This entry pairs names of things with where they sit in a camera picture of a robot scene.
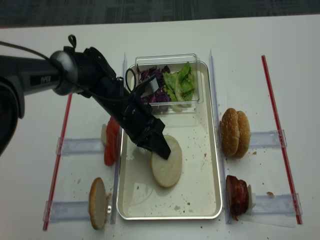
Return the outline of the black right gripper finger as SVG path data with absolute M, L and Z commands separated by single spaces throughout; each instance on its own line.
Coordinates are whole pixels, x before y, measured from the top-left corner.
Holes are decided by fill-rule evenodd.
M 164 160 L 167 160 L 171 154 L 171 149 L 162 134 L 153 133 L 149 137 L 147 149 L 158 154 Z

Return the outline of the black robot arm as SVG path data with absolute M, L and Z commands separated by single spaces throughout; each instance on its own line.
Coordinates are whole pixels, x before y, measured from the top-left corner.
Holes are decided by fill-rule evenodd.
M 164 123 L 141 100 L 149 76 L 129 89 L 94 47 L 76 52 L 66 46 L 43 59 L 0 58 L 0 149 L 4 151 L 25 114 L 25 96 L 52 90 L 57 95 L 79 94 L 95 99 L 138 146 L 163 159 L 171 150 L 163 136 Z

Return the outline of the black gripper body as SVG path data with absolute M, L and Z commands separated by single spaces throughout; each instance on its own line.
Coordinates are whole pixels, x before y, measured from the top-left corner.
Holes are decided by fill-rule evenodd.
M 92 89 L 93 98 L 105 109 L 124 129 L 132 142 L 148 150 L 148 140 L 152 134 L 162 134 L 165 124 L 152 114 L 149 103 L 143 103 L 141 94 L 143 85 L 139 84 L 133 93 L 124 89 L 122 83 L 103 77 Z

